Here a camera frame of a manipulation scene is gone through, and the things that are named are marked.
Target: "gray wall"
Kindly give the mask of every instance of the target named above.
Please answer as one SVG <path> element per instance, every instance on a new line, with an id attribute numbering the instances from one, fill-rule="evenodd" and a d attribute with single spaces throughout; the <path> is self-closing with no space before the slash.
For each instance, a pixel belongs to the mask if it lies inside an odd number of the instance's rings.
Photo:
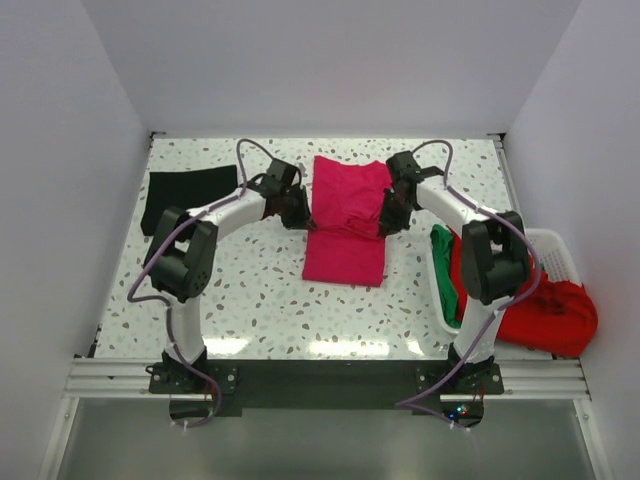
<path id="1" fill-rule="evenodd" d="M 507 135 L 525 218 L 562 233 L 598 307 L 582 359 L 620 479 L 640 440 L 638 18 L 636 0 L 583 0 Z"/>
<path id="2" fill-rule="evenodd" d="M 84 0 L 145 125 L 504 132 L 579 0 Z"/>
<path id="3" fill-rule="evenodd" d="M 0 477 L 40 468 L 87 353 L 145 130 L 78 0 L 0 5 Z"/>

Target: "black cloth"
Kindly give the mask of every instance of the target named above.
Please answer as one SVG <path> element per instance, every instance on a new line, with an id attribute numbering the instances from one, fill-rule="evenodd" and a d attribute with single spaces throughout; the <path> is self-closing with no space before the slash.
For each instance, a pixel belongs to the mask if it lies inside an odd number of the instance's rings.
<path id="1" fill-rule="evenodd" d="M 190 172 L 151 172 L 142 233 L 153 235 L 168 207 L 202 207 L 233 193 L 238 188 L 235 165 Z"/>

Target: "cable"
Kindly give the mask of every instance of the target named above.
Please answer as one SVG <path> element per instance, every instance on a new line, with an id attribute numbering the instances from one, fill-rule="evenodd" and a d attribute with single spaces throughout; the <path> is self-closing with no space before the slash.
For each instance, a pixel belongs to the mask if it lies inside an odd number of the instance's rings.
<path id="1" fill-rule="evenodd" d="M 411 153 L 415 154 L 421 148 L 426 147 L 427 145 L 433 145 L 433 144 L 445 145 L 449 150 L 449 154 L 447 156 L 447 163 L 445 165 L 444 176 L 443 176 L 443 183 L 447 191 L 451 193 L 455 198 L 460 200 L 467 207 L 472 208 L 473 210 L 499 222 L 500 224 L 502 224 L 503 226 L 511 230 L 525 244 L 529 252 L 531 252 L 531 256 L 533 257 L 533 262 L 534 262 L 534 270 L 535 270 L 534 281 L 531 284 L 531 286 L 522 295 L 519 295 L 513 298 L 512 300 L 505 302 L 504 304 L 500 305 L 496 309 L 496 311 L 506 310 L 507 308 L 523 301 L 525 298 L 531 295 L 536 288 L 538 288 L 538 284 L 540 283 L 540 275 L 541 275 L 540 258 L 538 257 L 538 253 L 536 252 L 532 243 L 527 239 L 527 237 L 515 226 L 511 225 L 509 222 L 507 222 L 502 217 L 499 217 L 495 213 L 490 212 L 489 210 L 474 204 L 465 195 L 461 194 L 455 188 L 449 185 L 449 172 L 451 170 L 451 164 L 453 162 L 453 145 L 451 145 L 451 143 L 449 143 L 446 140 L 428 140 L 426 142 L 421 143 L 416 148 L 414 148 Z M 478 346 L 478 343 L 480 343 L 482 336 L 486 333 L 486 331 L 489 329 L 491 324 L 496 319 L 496 315 L 495 315 L 496 311 L 491 312 L 487 320 L 482 325 L 482 328 L 478 332 L 478 335 L 476 335 L 476 337 L 473 339 L 473 342 L 471 342 L 471 345 L 469 346 L 468 350 L 464 353 L 464 355 L 462 355 L 458 363 L 449 371 L 449 373 L 447 373 L 438 382 L 436 382 L 434 385 L 429 387 L 424 392 L 396 403 L 395 405 L 396 408 L 413 408 L 416 410 L 424 411 L 425 407 L 422 407 L 420 405 L 415 405 L 414 402 L 422 400 L 423 398 L 437 392 L 440 388 L 442 388 L 443 385 L 445 385 L 449 380 L 451 380 L 456 373 L 458 373 L 458 370 L 460 370 L 462 366 L 466 363 L 467 359 L 471 356 L 471 353 L 473 353 L 473 350 L 475 350 L 475 348 Z"/>
<path id="2" fill-rule="evenodd" d="M 225 205 L 228 205 L 230 203 L 235 202 L 236 200 L 240 199 L 240 197 L 242 197 L 245 194 L 245 192 L 247 191 L 247 183 L 248 183 L 247 182 L 247 172 L 246 172 L 246 170 L 244 168 L 244 162 L 242 161 L 242 154 L 240 153 L 240 147 L 242 147 L 242 145 L 244 143 L 249 143 L 249 144 L 259 148 L 271 160 L 274 160 L 274 157 L 271 154 L 271 152 L 269 152 L 265 147 L 260 145 L 258 142 L 254 141 L 254 140 L 251 140 L 249 138 L 241 138 L 240 140 L 238 140 L 238 143 L 236 143 L 236 156 L 238 158 L 238 166 L 240 167 L 240 174 L 242 175 L 242 185 L 241 185 L 242 188 L 240 190 L 240 193 L 238 195 L 234 195 L 232 197 L 226 197 L 226 198 L 223 198 L 222 200 L 219 200 L 218 202 L 212 204 L 206 210 L 203 210 L 202 212 L 198 213 L 197 215 L 189 218 L 189 220 L 187 220 L 186 222 L 182 223 L 173 232 L 171 232 L 171 234 L 169 234 L 169 236 L 165 239 L 165 241 L 162 242 L 162 244 L 160 245 L 160 247 L 158 248 L 156 253 L 153 254 L 153 256 L 151 257 L 149 262 L 147 262 L 147 264 L 144 266 L 144 268 L 142 269 L 142 271 L 140 272 L 138 277 L 133 282 L 133 285 L 131 285 L 131 288 L 129 289 L 129 292 L 127 293 L 127 301 L 129 303 L 141 303 L 141 302 L 147 302 L 147 301 L 151 301 L 151 300 L 157 300 L 157 301 L 162 302 L 165 305 L 165 307 L 167 309 L 166 310 L 166 321 L 165 321 L 165 326 L 166 326 L 166 329 L 167 329 L 167 337 L 169 338 L 170 344 L 173 346 L 173 351 L 175 352 L 176 357 L 178 357 L 178 359 L 180 360 L 180 363 L 182 363 L 182 365 L 188 371 L 190 371 L 191 373 L 193 373 L 194 375 L 196 375 L 197 377 L 201 378 L 202 380 L 207 382 L 209 385 L 211 385 L 212 391 L 216 393 L 216 395 L 215 395 L 216 396 L 215 408 L 213 409 L 211 414 L 208 417 L 203 418 L 202 420 L 198 420 L 198 421 L 193 422 L 193 423 L 185 423 L 185 425 L 184 425 L 185 428 L 199 427 L 199 426 L 202 426 L 202 425 L 205 425 L 205 424 L 209 423 L 213 419 L 213 417 L 215 417 L 218 414 L 218 412 L 220 411 L 220 408 L 222 407 L 222 391 L 220 390 L 220 386 L 218 385 L 218 383 L 213 378 L 211 378 L 209 375 L 207 375 L 207 374 L 195 369 L 187 361 L 187 359 L 184 358 L 184 356 L 182 355 L 182 352 L 180 351 L 180 348 L 178 347 L 178 344 L 176 343 L 176 338 L 175 338 L 175 335 L 174 335 L 174 332 L 173 332 L 173 318 L 172 318 L 173 317 L 173 305 L 171 303 L 171 300 L 169 300 L 166 296 L 160 295 L 160 294 L 144 295 L 144 296 L 141 296 L 141 297 L 136 297 L 135 294 L 138 291 L 138 288 L 140 288 L 140 285 L 142 284 L 142 282 L 144 281 L 144 278 L 149 274 L 151 269 L 158 262 L 158 259 L 162 256 L 162 254 L 169 247 L 169 245 L 171 245 L 175 241 L 175 239 L 178 237 L 178 235 L 180 235 L 180 232 L 182 232 L 183 230 L 185 230 L 186 228 L 188 228 L 190 225 L 194 224 L 198 220 L 202 219 L 203 217 L 205 217 L 209 213 L 213 212 L 214 210 L 216 210 L 216 209 L 218 209 L 220 207 L 223 207 Z"/>

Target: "red cloth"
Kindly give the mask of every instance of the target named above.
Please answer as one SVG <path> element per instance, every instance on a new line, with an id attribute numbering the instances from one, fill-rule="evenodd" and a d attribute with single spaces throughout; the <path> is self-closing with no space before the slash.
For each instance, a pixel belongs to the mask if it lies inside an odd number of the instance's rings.
<path id="1" fill-rule="evenodd" d="M 462 242 L 454 234 L 451 281 L 458 292 L 456 318 L 462 320 L 467 293 L 460 277 Z M 524 292 L 532 278 L 522 286 Z M 540 284 L 522 302 L 507 309 L 498 339 L 570 357 L 579 356 L 598 327 L 598 312 L 584 287 L 571 282 L 551 282 L 542 272 Z"/>
<path id="2" fill-rule="evenodd" d="M 384 189 L 391 185 L 380 162 L 344 165 L 317 156 L 313 164 L 311 214 L 302 278 L 379 287 L 385 240 L 378 237 Z"/>

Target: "speckled tabletop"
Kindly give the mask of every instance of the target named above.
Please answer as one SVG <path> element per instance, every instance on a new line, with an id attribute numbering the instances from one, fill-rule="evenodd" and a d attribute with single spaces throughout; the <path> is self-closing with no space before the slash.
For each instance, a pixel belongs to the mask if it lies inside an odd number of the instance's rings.
<path id="1" fill-rule="evenodd" d="M 279 158 L 301 166 L 310 189 L 314 155 L 351 164 L 384 161 L 418 139 L 258 139 Z M 483 204 L 511 207 L 490 140 L 451 140 L 452 182 Z M 235 139 L 156 139 L 147 171 L 184 171 L 235 163 Z M 245 147 L 248 175 L 268 159 Z M 417 155 L 423 166 L 444 166 L 440 146 Z M 131 305 L 126 294 L 149 247 L 140 229 L 149 176 L 145 175 L 116 279 L 102 318 L 96 357 L 156 358 L 165 345 L 158 302 Z M 380 288 L 303 281 L 306 234 L 284 230 L 277 218 L 247 225 L 224 238 L 214 278 L 201 302 L 202 333 L 210 357 L 242 359 L 440 359 L 452 336 L 439 327 L 424 261 L 437 217 L 414 214 L 411 229 L 387 238 Z M 148 279 L 140 293 L 151 292 Z M 543 352 L 499 344 L 502 359 L 548 359 Z"/>

